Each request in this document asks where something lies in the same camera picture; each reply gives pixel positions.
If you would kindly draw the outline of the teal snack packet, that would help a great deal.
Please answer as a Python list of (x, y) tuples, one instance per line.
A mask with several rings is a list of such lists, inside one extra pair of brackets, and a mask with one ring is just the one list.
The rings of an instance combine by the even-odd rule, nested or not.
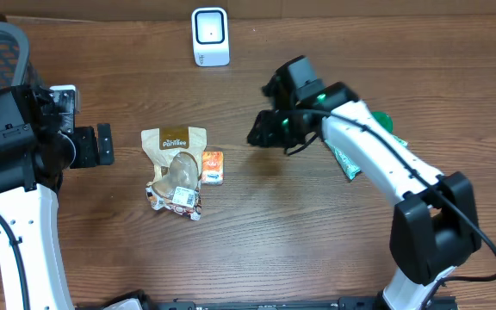
[(338, 164), (342, 168), (345, 176), (351, 181), (353, 180), (360, 172), (361, 168), (355, 164), (348, 156), (346, 156), (339, 148), (334, 146), (329, 140), (325, 140), (326, 145), (331, 150), (335, 159), (338, 161)]

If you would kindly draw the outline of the orange snack packet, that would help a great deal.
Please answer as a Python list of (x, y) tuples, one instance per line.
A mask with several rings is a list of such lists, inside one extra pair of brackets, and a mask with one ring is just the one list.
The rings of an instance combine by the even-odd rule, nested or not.
[(224, 155), (223, 152), (211, 151), (202, 154), (203, 184), (221, 185), (224, 181)]

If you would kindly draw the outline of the beige granola bag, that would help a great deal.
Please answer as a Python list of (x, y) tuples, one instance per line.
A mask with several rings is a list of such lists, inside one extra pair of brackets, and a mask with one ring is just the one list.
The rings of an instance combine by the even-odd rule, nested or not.
[(154, 128), (141, 132), (141, 142), (154, 169), (154, 178), (146, 185), (146, 198), (152, 209), (199, 220), (207, 131), (201, 127)]

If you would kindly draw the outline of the green lid jar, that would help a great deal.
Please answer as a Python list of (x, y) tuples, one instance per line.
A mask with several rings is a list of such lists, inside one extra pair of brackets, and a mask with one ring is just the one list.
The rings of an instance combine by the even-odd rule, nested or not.
[(375, 120), (389, 133), (394, 130), (394, 122), (392, 118), (385, 112), (374, 111), (371, 113)]

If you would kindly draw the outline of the small teal white box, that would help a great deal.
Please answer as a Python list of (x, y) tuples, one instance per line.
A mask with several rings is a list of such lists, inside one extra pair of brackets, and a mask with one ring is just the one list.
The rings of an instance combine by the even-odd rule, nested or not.
[(397, 137), (397, 136), (394, 136), (395, 140), (400, 143), (401, 145), (403, 145), (405, 148), (408, 147), (408, 142), (404, 141), (403, 139)]

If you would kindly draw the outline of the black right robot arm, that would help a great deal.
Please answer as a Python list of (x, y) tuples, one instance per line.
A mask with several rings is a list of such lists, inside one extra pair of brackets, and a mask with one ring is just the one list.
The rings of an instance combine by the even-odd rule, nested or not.
[(393, 206), (389, 248), (392, 281), (367, 302), (374, 309), (454, 309), (434, 294), (481, 248), (471, 182), (449, 176), (406, 149), (346, 84), (326, 86), (309, 59), (290, 60), (263, 86), (272, 102), (258, 113), (247, 141), (300, 152), (316, 139), (343, 152)]

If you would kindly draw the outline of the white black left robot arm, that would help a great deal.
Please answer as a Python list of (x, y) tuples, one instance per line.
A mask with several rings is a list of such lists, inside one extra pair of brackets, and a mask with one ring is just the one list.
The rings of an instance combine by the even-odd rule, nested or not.
[(0, 270), (8, 309), (71, 309), (60, 253), (59, 190), (67, 169), (112, 165), (108, 124), (77, 127), (77, 88), (0, 90)]

